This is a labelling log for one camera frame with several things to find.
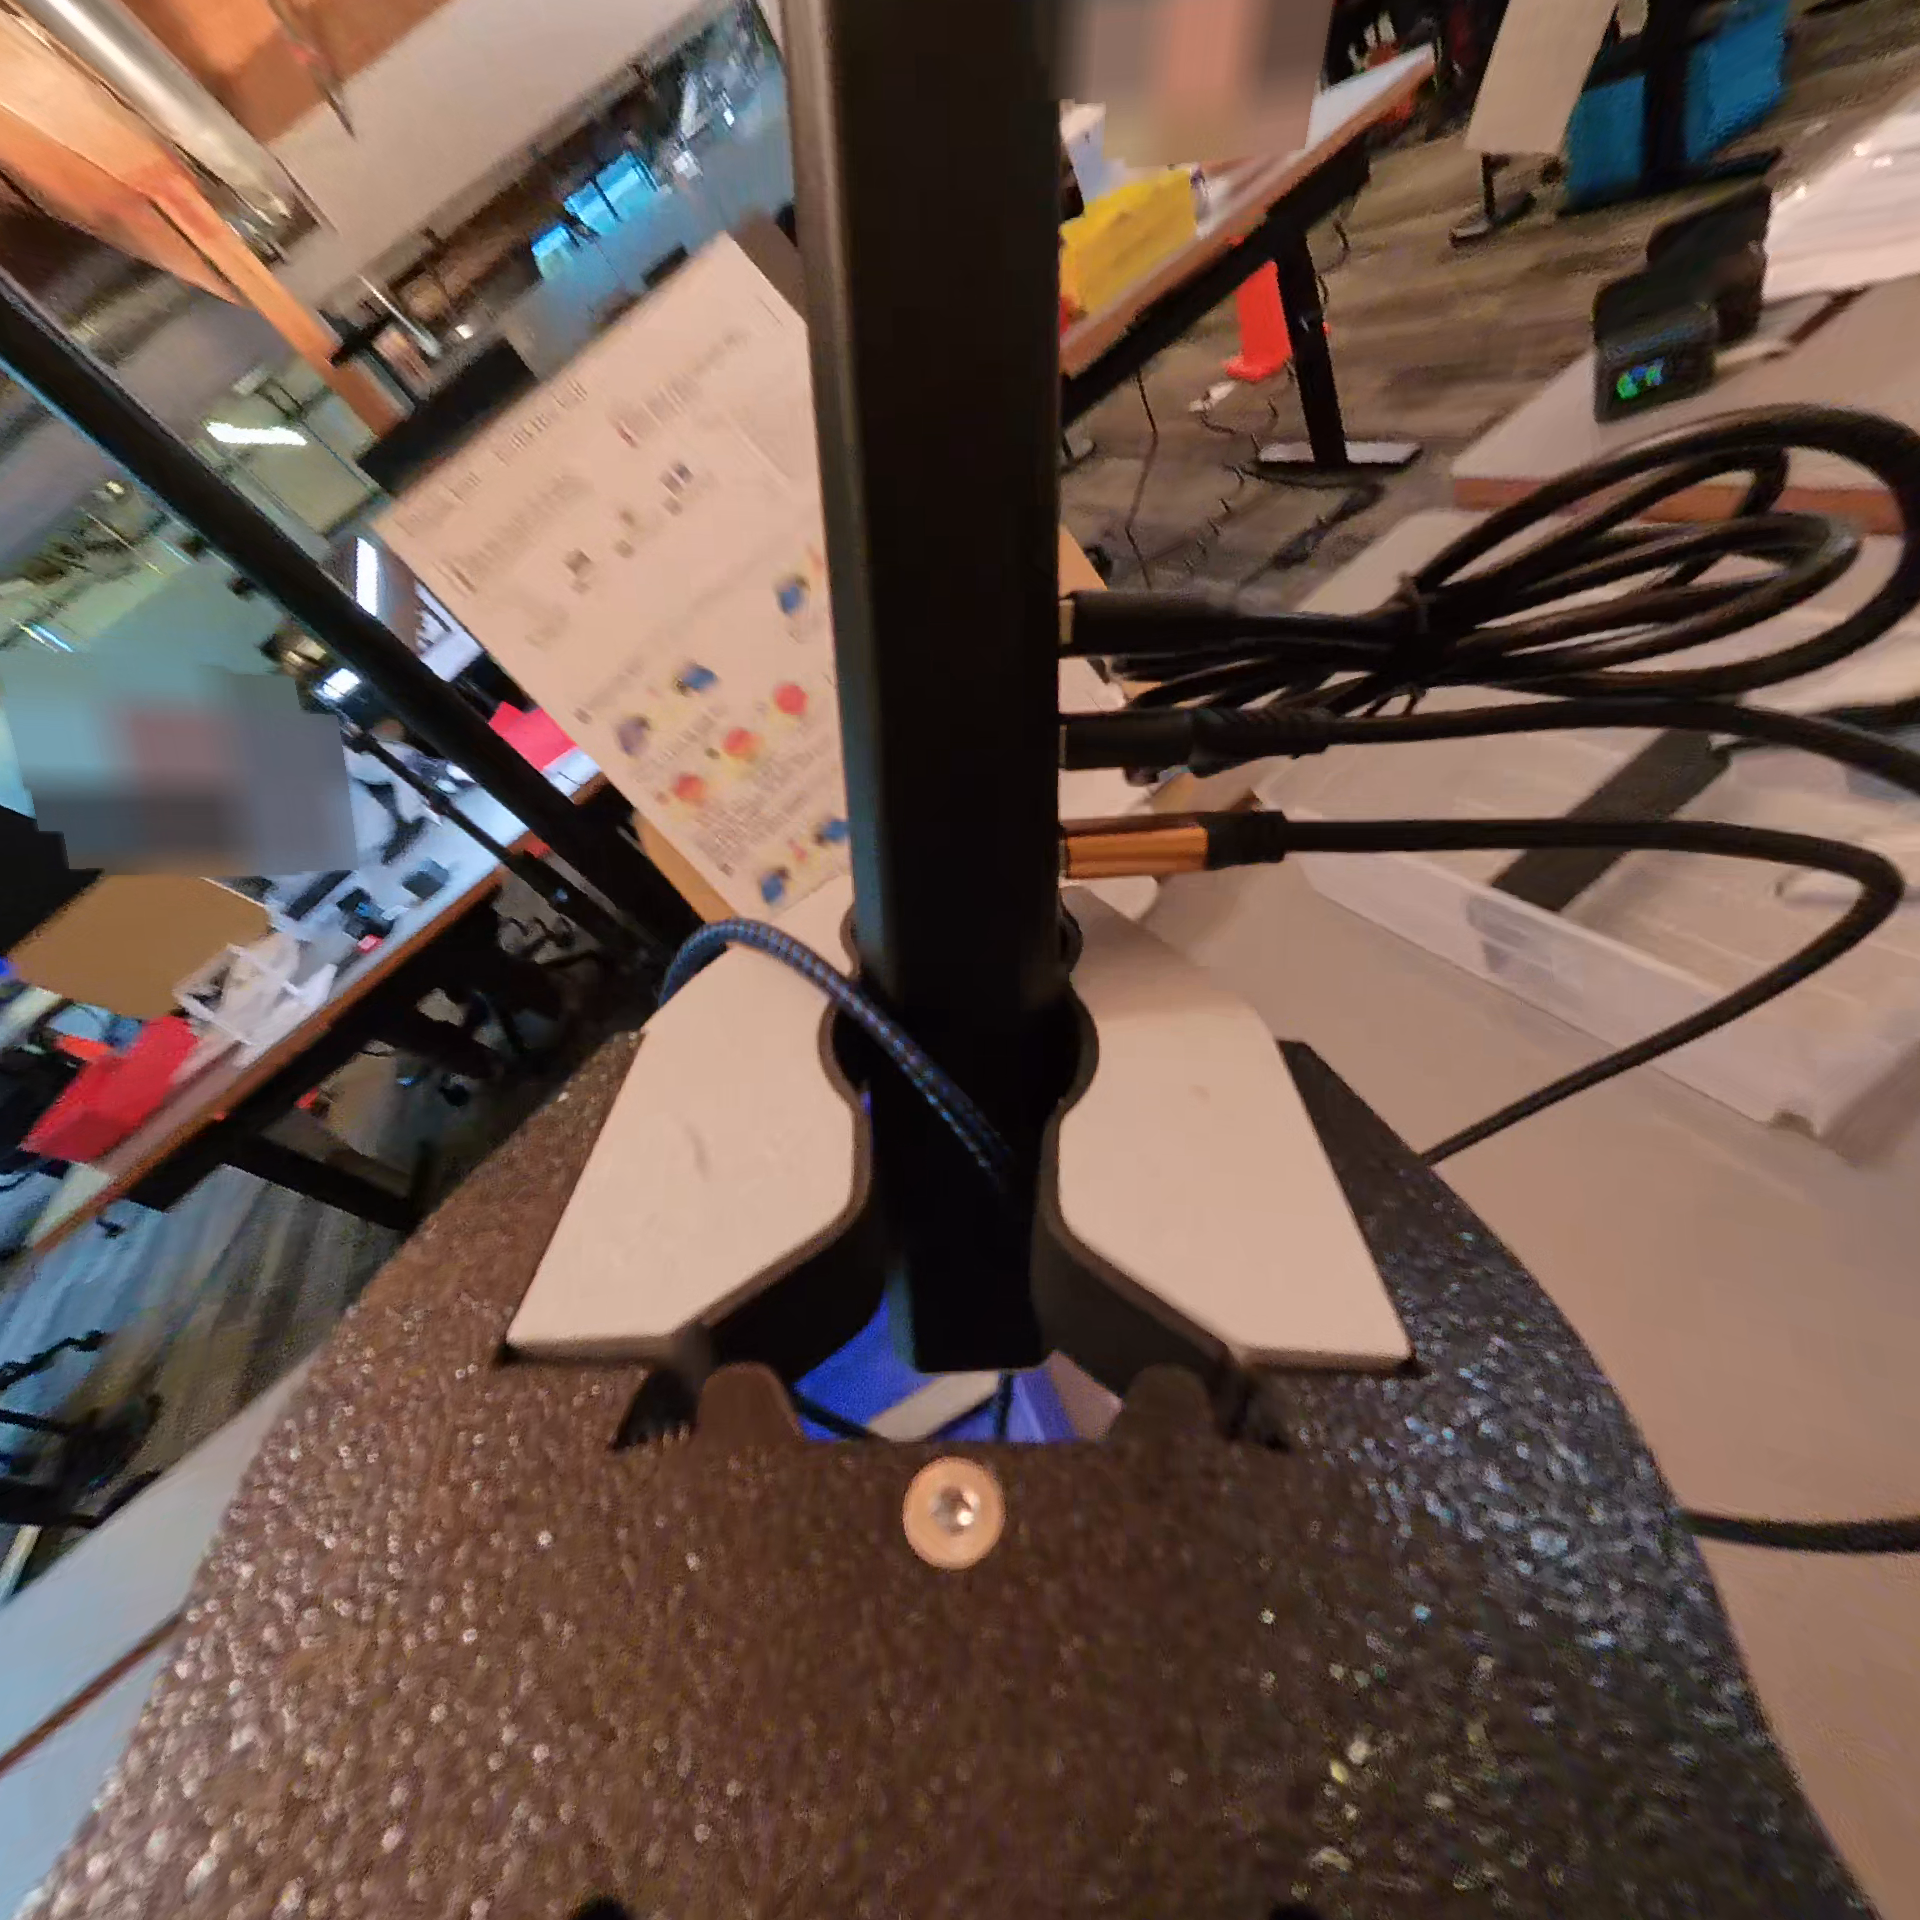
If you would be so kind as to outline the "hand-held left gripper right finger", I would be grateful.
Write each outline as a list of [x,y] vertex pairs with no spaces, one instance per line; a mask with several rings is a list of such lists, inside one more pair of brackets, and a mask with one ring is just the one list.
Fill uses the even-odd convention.
[[1078,1070],[1035,1195],[1045,1374],[1104,1434],[1183,1370],[1233,1422],[1272,1376],[1402,1376],[1383,1270],[1259,1010],[1070,886]]

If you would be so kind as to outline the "black USB hub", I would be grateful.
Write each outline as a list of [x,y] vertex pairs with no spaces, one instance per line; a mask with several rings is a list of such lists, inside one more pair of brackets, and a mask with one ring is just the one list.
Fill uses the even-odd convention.
[[931,1374],[1045,1353],[1059,883],[1059,99],[1050,4],[782,4],[862,985],[983,1110],[888,1073],[885,1278]]

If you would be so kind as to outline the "clear plastic container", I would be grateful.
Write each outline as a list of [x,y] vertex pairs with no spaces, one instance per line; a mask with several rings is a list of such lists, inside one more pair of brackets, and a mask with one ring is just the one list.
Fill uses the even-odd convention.
[[[1295,820],[1559,819],[1649,740],[1557,733],[1272,762],[1258,801]],[[1686,1088],[1859,1158],[1917,1117],[1917,801],[1816,758],[1743,752],[1658,779],[1626,819],[1801,833],[1896,862],[1901,913],[1771,1005],[1662,1061]],[[1299,856],[1307,883],[1407,944],[1616,1050],[1703,1010],[1829,930],[1857,886],[1729,856],[1603,856],[1592,881],[1515,877],[1519,851]]]

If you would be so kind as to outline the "long cluttered table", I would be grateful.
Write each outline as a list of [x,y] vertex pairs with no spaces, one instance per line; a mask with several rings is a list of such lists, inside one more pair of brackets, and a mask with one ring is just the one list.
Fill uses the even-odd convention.
[[438,969],[505,885],[505,866],[480,848],[455,848],[453,838],[443,829],[427,851],[449,868],[449,883],[403,913],[385,944],[357,953],[259,1057],[190,1076],[127,1141],[74,1165],[33,1222],[5,1241],[5,1253],[51,1254],[118,1209],[167,1212],[221,1171],[247,1173],[381,1230],[415,1227],[421,1174],[350,1147],[306,1102],[375,1042],[381,1025],[440,988]]

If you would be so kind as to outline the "printed poster board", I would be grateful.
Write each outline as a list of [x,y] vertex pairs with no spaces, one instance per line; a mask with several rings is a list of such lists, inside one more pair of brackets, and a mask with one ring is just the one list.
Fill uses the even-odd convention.
[[801,253],[725,234],[377,532],[730,913],[851,886]]

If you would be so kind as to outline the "red box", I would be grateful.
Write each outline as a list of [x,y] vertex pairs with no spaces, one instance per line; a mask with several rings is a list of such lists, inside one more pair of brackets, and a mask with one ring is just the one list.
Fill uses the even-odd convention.
[[182,1016],[147,1022],[131,1044],[82,1066],[22,1149],[35,1162],[99,1162],[165,1106],[200,1042]]

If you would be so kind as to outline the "cardboard sheet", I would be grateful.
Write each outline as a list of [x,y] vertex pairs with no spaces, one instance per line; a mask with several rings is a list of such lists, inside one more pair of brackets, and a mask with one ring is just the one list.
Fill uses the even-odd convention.
[[174,1013],[178,984],[270,933],[270,908],[218,881],[106,875],[7,949],[7,965],[62,1002],[150,1022]]

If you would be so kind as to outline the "black metal pole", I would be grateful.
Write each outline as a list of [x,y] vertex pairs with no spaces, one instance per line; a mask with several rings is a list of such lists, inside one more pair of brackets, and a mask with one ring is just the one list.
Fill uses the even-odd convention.
[[601,946],[658,985],[698,916],[639,844],[560,794],[489,730],[390,627],[367,613],[273,516],[239,494],[144,408],[91,352],[71,340],[10,274],[2,274],[2,362],[30,392],[118,469],[131,474],[232,566],[370,683],[413,732],[467,771],[576,877],[571,886],[519,868],[526,885],[570,913]]

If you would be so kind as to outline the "orange cone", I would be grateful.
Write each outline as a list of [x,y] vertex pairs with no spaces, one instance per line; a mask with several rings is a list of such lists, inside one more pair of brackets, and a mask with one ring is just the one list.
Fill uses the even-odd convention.
[[1238,352],[1223,362],[1223,377],[1259,386],[1282,377],[1293,363],[1289,316],[1281,268],[1267,261],[1235,292]]

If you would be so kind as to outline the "black power station with display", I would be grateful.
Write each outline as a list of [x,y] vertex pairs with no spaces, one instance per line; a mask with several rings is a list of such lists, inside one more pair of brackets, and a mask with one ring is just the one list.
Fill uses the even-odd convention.
[[1594,419],[1640,419],[1710,388],[1721,352],[1763,317],[1771,192],[1750,184],[1647,240],[1592,302]]

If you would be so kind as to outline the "yellow box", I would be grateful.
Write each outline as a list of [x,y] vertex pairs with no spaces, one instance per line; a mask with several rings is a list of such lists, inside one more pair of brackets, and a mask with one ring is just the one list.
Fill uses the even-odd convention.
[[1199,236],[1194,170],[1131,178],[1061,224],[1063,325],[1095,316]]

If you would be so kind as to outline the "wooden-edged table with black legs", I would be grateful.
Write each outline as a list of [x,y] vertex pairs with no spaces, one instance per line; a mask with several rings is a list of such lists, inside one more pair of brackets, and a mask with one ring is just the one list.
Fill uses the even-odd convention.
[[1262,443],[1256,466],[1299,483],[1413,466],[1423,454],[1417,441],[1350,434],[1310,234],[1362,192],[1373,176],[1370,137],[1413,108],[1434,75],[1435,49],[1415,43],[1322,91],[1303,148],[1238,163],[1210,186],[1195,236],[1063,334],[1063,427],[1074,427],[1230,298],[1251,292],[1265,305],[1273,296],[1288,354],[1262,347],[1254,320],[1240,322],[1240,347],[1254,363],[1254,382],[1293,377],[1303,436]]

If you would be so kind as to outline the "grey table with wooden edge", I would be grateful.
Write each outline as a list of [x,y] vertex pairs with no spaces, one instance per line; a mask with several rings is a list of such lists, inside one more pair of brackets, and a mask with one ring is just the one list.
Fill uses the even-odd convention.
[[1563,472],[1734,414],[1833,404],[1918,426],[1918,278],[1782,305],[1760,339],[1769,354],[1709,392],[1611,424],[1594,419],[1594,360],[1579,356],[1454,459],[1454,506],[1494,512]]

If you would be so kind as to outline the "white board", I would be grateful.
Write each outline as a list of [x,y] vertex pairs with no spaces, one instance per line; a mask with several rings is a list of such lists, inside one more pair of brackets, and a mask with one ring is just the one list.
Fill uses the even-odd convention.
[[1485,68],[1463,146],[1474,156],[1561,152],[1616,2],[1511,2]]

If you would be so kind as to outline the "blue bag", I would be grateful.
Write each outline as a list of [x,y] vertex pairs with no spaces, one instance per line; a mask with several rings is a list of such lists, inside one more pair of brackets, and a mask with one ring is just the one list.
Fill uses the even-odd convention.
[[1561,214],[1763,176],[1779,152],[1731,156],[1785,94],[1790,2],[1650,2],[1609,29],[1576,99]]

